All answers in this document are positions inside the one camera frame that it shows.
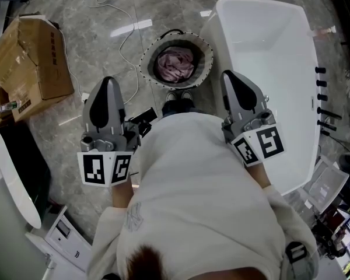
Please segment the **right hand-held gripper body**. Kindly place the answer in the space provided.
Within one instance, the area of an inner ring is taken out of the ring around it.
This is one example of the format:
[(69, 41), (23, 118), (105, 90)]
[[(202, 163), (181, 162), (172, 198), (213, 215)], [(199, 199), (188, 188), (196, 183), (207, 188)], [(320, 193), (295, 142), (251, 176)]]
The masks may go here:
[(271, 111), (263, 111), (244, 125), (227, 118), (222, 123), (225, 141), (247, 167), (263, 163), (285, 151), (281, 126)]

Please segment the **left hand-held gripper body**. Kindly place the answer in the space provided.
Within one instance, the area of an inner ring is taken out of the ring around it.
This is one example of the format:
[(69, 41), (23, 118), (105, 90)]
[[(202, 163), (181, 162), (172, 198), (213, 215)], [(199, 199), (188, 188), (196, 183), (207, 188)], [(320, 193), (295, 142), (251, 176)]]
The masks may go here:
[(83, 133), (81, 151), (77, 153), (82, 183), (96, 187), (112, 187), (128, 180), (131, 159), (141, 144), (139, 128), (124, 123), (119, 134), (113, 128)]

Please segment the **round laundry basket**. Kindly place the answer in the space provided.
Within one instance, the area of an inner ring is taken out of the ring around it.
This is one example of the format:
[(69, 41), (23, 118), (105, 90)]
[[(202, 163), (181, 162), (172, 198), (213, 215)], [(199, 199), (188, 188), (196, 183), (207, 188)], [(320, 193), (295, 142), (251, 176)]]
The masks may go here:
[[(164, 80), (156, 68), (159, 55), (169, 47), (189, 49), (194, 58), (194, 69), (189, 78), (179, 82)], [(212, 47), (199, 35), (192, 32), (184, 32), (180, 29), (171, 29), (157, 38), (143, 53), (139, 63), (141, 76), (167, 90), (188, 90), (201, 85), (211, 72), (214, 52)]]

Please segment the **pink cloth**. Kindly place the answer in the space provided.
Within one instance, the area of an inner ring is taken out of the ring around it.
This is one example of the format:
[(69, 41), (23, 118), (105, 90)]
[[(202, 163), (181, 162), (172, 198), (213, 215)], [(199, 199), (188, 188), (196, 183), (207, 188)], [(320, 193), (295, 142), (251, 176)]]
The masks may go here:
[(178, 83), (192, 75), (195, 68), (193, 62), (194, 55), (190, 49), (171, 46), (158, 55), (155, 69), (164, 81)]

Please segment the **person's right forearm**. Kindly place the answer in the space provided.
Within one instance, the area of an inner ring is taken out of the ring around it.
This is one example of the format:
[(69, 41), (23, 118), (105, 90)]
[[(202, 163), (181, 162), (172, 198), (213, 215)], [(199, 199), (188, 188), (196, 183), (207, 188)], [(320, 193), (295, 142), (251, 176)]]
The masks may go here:
[(245, 169), (261, 188), (266, 188), (271, 185), (271, 182), (265, 171), (265, 167), (262, 163), (249, 167), (245, 166)]

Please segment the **person's left forearm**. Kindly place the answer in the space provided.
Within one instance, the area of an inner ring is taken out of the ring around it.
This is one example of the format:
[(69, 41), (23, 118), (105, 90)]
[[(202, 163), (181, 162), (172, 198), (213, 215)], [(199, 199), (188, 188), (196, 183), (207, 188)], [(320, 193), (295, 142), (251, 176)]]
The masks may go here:
[(134, 195), (131, 181), (127, 180), (124, 183), (113, 186), (111, 194), (114, 208), (127, 208)]

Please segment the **white bathtub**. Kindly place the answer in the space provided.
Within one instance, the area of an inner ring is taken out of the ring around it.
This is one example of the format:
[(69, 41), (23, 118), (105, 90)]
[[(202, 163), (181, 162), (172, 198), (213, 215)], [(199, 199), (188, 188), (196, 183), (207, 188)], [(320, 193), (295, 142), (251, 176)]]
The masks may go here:
[(283, 195), (311, 180), (320, 135), (318, 65), (302, 7), (273, 0), (218, 0), (200, 36), (213, 49), (209, 75), (216, 113), (225, 118), (219, 78), (224, 70), (254, 82), (281, 125), (285, 152), (265, 161)]

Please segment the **person's right leg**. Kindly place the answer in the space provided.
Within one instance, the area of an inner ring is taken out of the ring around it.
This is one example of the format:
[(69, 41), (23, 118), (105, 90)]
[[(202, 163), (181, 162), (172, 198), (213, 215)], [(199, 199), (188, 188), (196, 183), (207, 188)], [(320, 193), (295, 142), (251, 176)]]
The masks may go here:
[(189, 113), (195, 112), (198, 109), (195, 107), (194, 102), (191, 99), (180, 99), (178, 100), (178, 112)]

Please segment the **person's leg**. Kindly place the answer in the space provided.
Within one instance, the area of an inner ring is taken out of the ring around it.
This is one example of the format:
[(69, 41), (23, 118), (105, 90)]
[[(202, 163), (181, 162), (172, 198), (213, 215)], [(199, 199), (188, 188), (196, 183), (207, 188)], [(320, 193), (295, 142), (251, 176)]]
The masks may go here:
[(162, 117), (168, 117), (173, 114), (178, 114), (179, 110), (179, 100), (169, 100), (166, 101), (162, 107)]
[(178, 112), (189, 113), (195, 112), (198, 109), (195, 107), (194, 102), (191, 99), (180, 99), (178, 100)]

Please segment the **black floor mat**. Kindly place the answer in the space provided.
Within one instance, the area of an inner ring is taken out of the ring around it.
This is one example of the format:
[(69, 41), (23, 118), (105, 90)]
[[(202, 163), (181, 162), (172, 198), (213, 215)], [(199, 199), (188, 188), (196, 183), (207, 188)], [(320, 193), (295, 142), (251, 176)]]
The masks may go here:
[(40, 218), (46, 212), (51, 173), (26, 123), (7, 125), (0, 134)]

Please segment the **large taped cardboard box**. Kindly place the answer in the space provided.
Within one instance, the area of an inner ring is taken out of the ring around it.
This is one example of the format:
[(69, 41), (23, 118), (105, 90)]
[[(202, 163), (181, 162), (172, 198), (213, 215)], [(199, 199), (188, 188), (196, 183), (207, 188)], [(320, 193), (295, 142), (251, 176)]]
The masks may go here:
[(0, 105), (21, 106), (0, 113), (0, 127), (28, 119), (74, 93), (57, 25), (43, 15), (16, 17), (0, 37)]

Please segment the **white appliance with panel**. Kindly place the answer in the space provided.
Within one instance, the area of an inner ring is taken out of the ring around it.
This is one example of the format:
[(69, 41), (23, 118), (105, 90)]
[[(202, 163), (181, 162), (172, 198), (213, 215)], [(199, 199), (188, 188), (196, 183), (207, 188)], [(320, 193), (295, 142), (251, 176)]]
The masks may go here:
[(50, 206), (39, 229), (32, 229), (25, 236), (42, 253), (65, 267), (72, 274), (86, 278), (91, 256), (91, 244), (78, 232), (67, 215), (67, 206)]

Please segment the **white ceramic fixture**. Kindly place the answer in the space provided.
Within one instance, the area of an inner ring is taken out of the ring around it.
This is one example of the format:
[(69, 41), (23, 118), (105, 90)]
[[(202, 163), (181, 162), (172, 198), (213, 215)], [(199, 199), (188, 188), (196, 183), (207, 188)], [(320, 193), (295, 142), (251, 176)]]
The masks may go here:
[(0, 134), (0, 172), (5, 184), (9, 190), (9, 193), (23, 218), (33, 228), (41, 228), (40, 215), (27, 193), (18, 172), (15, 169), (15, 165), (9, 155), (8, 149)]

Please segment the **white sweatshirt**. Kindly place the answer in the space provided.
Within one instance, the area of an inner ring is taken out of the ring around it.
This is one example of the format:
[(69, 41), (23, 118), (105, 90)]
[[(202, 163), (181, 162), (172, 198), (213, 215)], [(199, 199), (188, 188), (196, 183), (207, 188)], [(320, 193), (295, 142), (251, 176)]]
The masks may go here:
[[(143, 139), (139, 188), (127, 208), (108, 207), (97, 224), (88, 280), (204, 280), (253, 267), (267, 280), (314, 280), (315, 238), (271, 184), (261, 188), (227, 146), (221, 119), (173, 114)], [(290, 242), (306, 258), (291, 264)]]

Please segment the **green plastic bottle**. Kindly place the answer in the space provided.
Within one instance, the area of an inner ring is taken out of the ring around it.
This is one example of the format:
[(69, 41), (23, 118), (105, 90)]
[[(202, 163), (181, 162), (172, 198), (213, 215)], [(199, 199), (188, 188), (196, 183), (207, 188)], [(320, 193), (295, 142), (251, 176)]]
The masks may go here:
[(10, 101), (5, 104), (0, 105), (0, 113), (4, 113), (7, 111), (12, 111), (16, 108), (19, 108), (21, 106), (20, 101)]

